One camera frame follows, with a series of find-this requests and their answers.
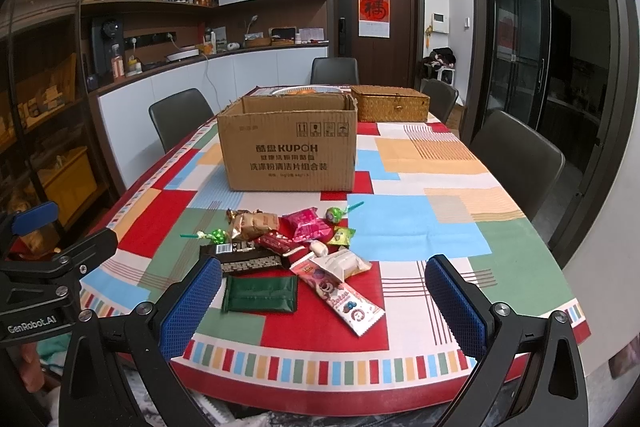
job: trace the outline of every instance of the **colorful tablecloth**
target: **colorful tablecloth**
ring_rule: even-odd
[[[373,268],[350,283],[386,310],[361,338],[300,284],[293,314],[220,310],[211,303],[174,367],[213,397],[314,415],[361,415],[450,400],[476,361],[458,349],[423,279],[443,253],[491,301],[518,313],[567,311],[589,334],[562,272],[522,211],[437,120],[360,123],[353,192],[235,192],[228,188],[215,121],[205,124],[130,195],[108,222],[116,254],[82,279],[82,307],[100,316],[156,301],[195,263],[197,239],[226,228],[228,208],[287,214],[364,201],[349,217],[351,249]],[[511,376],[524,367],[516,359]]]

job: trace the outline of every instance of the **dining chair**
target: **dining chair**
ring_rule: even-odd
[[[195,131],[213,116],[202,93],[187,89],[163,98],[149,106],[164,152],[169,152],[190,132]]]
[[[458,90],[435,78],[425,78],[420,87],[429,97],[429,112],[442,123],[447,123],[456,105]]]
[[[529,220],[564,167],[558,147],[510,114],[489,115],[469,149],[500,182]]]
[[[311,64],[311,83],[329,86],[354,86],[358,79],[358,61],[349,57],[318,57]]]

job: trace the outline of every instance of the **wooden door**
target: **wooden door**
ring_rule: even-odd
[[[360,83],[414,87],[416,0],[389,0],[389,37],[358,34],[358,0],[337,0],[336,56],[358,61]]]

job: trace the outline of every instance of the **countertop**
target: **countertop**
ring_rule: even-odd
[[[107,86],[99,87],[98,89],[92,90],[89,93],[89,96],[102,96],[108,92],[111,92],[116,89],[120,89],[121,87],[129,86],[129,84],[133,84],[138,80],[142,80],[144,78],[148,78],[158,73],[162,73],[164,71],[175,70],[175,68],[180,68],[182,66],[188,66],[190,64],[196,64],[198,62],[203,62],[204,60],[213,60],[215,58],[220,57],[228,57],[229,55],[239,55],[242,53],[250,53],[250,52],[260,52],[267,50],[291,50],[294,48],[322,48],[327,47],[328,42],[322,42],[319,44],[294,44],[292,46],[257,46],[255,48],[240,48],[239,50],[235,50],[232,52],[223,52],[217,53],[215,55],[207,55],[206,57],[202,54],[193,58],[186,58],[185,60],[180,60],[178,62],[168,62],[164,66],[159,66],[149,71],[143,71],[143,73],[135,74],[134,76],[130,76],[129,78],[125,78],[119,82],[114,82],[113,84],[108,84]]]

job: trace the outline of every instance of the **wicker box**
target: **wicker box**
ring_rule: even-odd
[[[429,97],[408,87],[351,86],[361,122],[424,122]]]

